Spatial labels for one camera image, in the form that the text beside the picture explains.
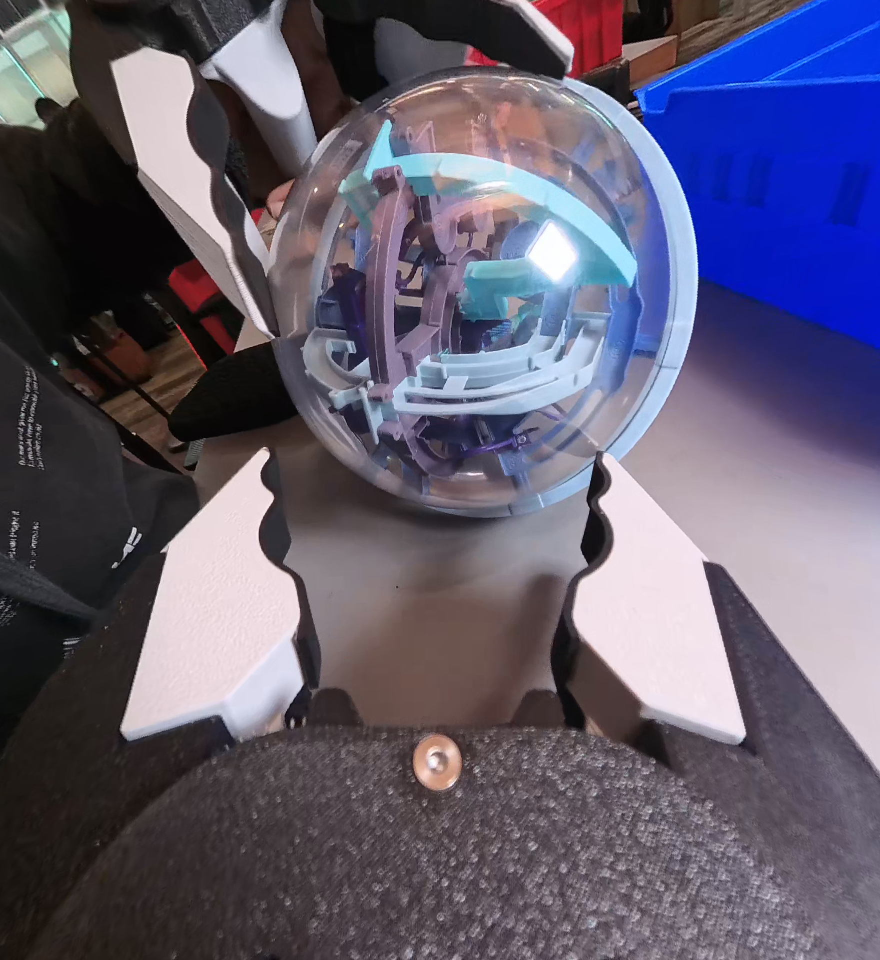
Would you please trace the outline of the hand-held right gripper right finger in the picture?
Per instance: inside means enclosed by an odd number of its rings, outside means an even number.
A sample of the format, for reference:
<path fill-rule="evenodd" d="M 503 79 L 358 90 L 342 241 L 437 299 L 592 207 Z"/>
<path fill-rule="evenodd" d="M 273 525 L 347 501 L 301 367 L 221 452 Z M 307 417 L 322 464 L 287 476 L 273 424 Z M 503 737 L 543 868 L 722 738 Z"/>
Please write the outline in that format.
<path fill-rule="evenodd" d="M 567 727 L 633 743 L 649 722 L 738 747 L 742 708 L 703 552 L 626 469 L 595 459 L 557 624 Z"/>

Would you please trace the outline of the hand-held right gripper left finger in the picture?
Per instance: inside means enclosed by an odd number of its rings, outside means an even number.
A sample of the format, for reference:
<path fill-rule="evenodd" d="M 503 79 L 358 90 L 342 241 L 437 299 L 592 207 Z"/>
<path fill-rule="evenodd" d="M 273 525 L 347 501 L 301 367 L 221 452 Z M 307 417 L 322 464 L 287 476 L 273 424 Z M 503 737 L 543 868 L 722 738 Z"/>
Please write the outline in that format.
<path fill-rule="evenodd" d="M 165 549 L 121 736 L 206 719 L 235 741 L 280 731 L 318 685 L 278 461 L 262 448 Z"/>

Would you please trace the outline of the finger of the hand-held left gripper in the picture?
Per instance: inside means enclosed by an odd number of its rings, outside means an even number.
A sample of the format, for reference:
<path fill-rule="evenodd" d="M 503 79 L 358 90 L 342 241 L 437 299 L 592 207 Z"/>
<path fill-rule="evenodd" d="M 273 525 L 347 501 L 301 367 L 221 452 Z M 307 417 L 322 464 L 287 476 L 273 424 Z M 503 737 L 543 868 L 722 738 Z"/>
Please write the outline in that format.
<path fill-rule="evenodd" d="M 531 2 L 481 1 L 470 16 L 468 44 L 496 64 L 562 79 L 574 46 Z"/>
<path fill-rule="evenodd" d="M 220 290 L 278 338 L 269 252 L 226 176 L 230 121 L 184 55 L 143 46 L 110 56 L 140 182 Z"/>

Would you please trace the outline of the clear plastic maze ball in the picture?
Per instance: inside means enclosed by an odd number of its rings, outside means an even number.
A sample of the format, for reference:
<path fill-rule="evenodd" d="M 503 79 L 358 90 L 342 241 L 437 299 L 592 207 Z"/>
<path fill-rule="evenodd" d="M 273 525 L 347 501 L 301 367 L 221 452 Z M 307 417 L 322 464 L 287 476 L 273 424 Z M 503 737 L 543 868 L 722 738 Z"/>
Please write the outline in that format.
<path fill-rule="evenodd" d="M 392 84 L 321 142 L 268 272 L 283 384 L 354 474 L 434 512 L 583 490 L 662 410 L 698 263 L 638 118 L 572 78 L 458 67 Z"/>

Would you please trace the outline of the blue plastic bin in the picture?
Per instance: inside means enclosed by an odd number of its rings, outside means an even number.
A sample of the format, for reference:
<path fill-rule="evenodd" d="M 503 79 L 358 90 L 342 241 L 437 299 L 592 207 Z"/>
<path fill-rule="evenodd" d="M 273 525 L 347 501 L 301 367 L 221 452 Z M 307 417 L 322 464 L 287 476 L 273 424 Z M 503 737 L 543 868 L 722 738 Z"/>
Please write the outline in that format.
<path fill-rule="evenodd" d="M 809 2 L 637 97 L 700 277 L 880 350 L 880 1 Z"/>

